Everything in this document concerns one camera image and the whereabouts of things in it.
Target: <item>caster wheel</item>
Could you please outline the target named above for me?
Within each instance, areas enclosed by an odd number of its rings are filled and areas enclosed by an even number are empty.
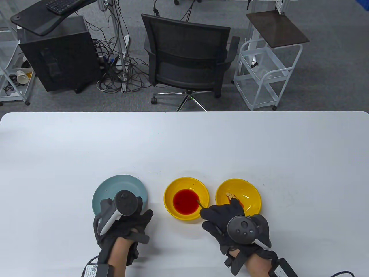
[[[151,98],[151,104],[156,105],[157,103],[158,103],[158,100],[156,99],[156,97],[155,97],[155,96],[153,96],[153,97]]]

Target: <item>wrist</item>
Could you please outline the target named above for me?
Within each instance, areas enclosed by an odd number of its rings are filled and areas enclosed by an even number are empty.
[[[122,237],[117,238],[113,249],[111,250],[108,264],[114,265],[117,262],[126,261],[132,244],[133,241],[131,240],[127,240]]]
[[[237,257],[237,255],[239,254],[239,249],[235,249],[235,250],[229,251],[229,254],[230,254],[233,258],[236,258],[236,257]]]
[[[252,254],[245,263],[247,270],[253,277],[269,277],[269,270],[272,268],[270,260]]]

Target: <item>blue plate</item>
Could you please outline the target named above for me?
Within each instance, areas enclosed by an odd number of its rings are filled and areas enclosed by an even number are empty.
[[[117,192],[127,190],[132,192],[136,197],[142,198],[142,209],[147,204],[147,190],[144,184],[131,175],[117,175],[110,177],[109,179],[102,182],[102,184],[96,189],[92,197],[92,210],[95,215],[101,212],[100,201],[103,199],[110,198],[114,199]]]

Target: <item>paper cup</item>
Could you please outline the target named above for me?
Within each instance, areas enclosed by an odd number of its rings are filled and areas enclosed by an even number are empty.
[[[18,83],[25,85],[30,81],[30,79],[22,70],[18,70],[17,71],[17,81]]]

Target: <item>desktop computer case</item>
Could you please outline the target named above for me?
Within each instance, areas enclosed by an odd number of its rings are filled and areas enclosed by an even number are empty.
[[[46,91],[79,90],[101,78],[96,49],[83,16],[66,18],[44,37],[18,29],[18,40]]]

